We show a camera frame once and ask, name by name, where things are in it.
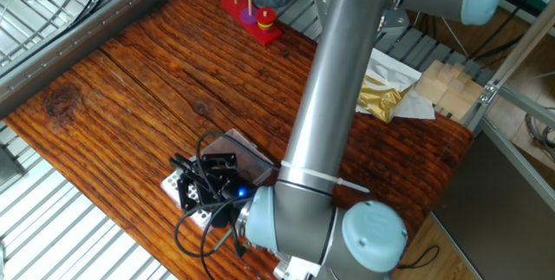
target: gray robot arm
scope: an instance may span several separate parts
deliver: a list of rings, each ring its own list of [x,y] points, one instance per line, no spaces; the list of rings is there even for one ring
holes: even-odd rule
[[[349,210],[330,204],[336,185],[331,180],[339,170],[383,12],[402,6],[465,24],[483,24],[498,3],[331,0],[277,183],[259,188],[245,206],[241,218],[245,236],[253,244],[322,265],[316,279],[387,276],[406,245],[399,216],[379,202],[359,203]]]

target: metal frame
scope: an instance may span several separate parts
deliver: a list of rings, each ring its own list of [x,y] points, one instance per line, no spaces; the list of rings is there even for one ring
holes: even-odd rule
[[[520,154],[519,150],[509,141],[487,118],[480,122],[480,130],[485,133],[501,152],[513,163],[514,167],[528,181],[530,186],[555,212],[555,191],[536,172],[530,163]]]
[[[505,85],[497,93],[506,101],[511,102],[524,112],[531,115],[534,119],[546,124],[548,127],[555,128],[555,114],[545,107],[540,106],[536,101],[526,97],[515,88]]]
[[[21,170],[6,152],[4,147],[0,147],[0,188],[7,185]]]
[[[445,227],[443,226],[441,221],[435,216],[435,214],[433,212],[430,214],[430,216],[432,217],[434,222],[438,225],[438,227],[440,227],[441,232],[443,232],[443,234],[447,237],[447,239],[449,240],[449,243],[454,247],[454,250],[457,252],[457,254],[459,254],[460,259],[466,265],[466,267],[470,270],[472,275],[478,280],[483,280],[482,276],[474,268],[474,266],[472,265],[472,262],[470,262],[467,255],[465,254],[465,252],[459,247],[459,245],[453,240],[453,238],[451,238],[451,235],[449,235],[449,231],[445,230]]]
[[[109,0],[63,38],[50,36],[45,47],[29,54],[30,59],[16,65],[0,79],[0,118],[15,110],[31,96],[48,86],[81,58],[100,47],[145,11],[162,0]]]
[[[493,78],[488,82],[484,94],[480,97],[480,105],[473,110],[473,118],[468,122],[468,128],[477,129],[481,119],[486,114],[499,89],[511,77],[519,65],[526,59],[542,38],[555,24],[555,0],[551,0],[544,11],[538,16],[530,29],[522,36],[511,54],[505,59]]]

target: crumpled gold paper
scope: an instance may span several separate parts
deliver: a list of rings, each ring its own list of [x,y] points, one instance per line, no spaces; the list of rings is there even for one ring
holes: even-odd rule
[[[401,102],[409,90],[410,88],[407,88],[399,92],[365,75],[357,105],[370,112],[376,118],[389,123],[393,118],[392,113],[394,108]]]

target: wooden tabletop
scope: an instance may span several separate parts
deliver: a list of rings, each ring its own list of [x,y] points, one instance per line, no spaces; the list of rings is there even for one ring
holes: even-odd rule
[[[173,243],[181,212],[160,189],[172,172],[168,159],[193,155],[206,131],[237,128],[281,160],[316,49],[281,23],[283,38],[264,49],[219,1],[167,0],[4,119],[183,279],[206,276]],[[381,200],[399,212],[412,240],[471,140],[467,129],[438,114],[389,124],[355,114],[340,176],[373,195],[340,187],[334,203]],[[191,251],[200,235],[193,223],[181,229]],[[216,278],[272,278],[275,259],[249,251],[242,262],[229,242],[207,260]]]

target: wire rack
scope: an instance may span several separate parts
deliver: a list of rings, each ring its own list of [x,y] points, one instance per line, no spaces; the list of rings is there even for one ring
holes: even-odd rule
[[[34,51],[46,37],[61,33],[79,15],[87,1],[11,0],[0,23],[0,77],[7,72],[3,67],[18,56]],[[0,10],[7,2],[0,0]]]

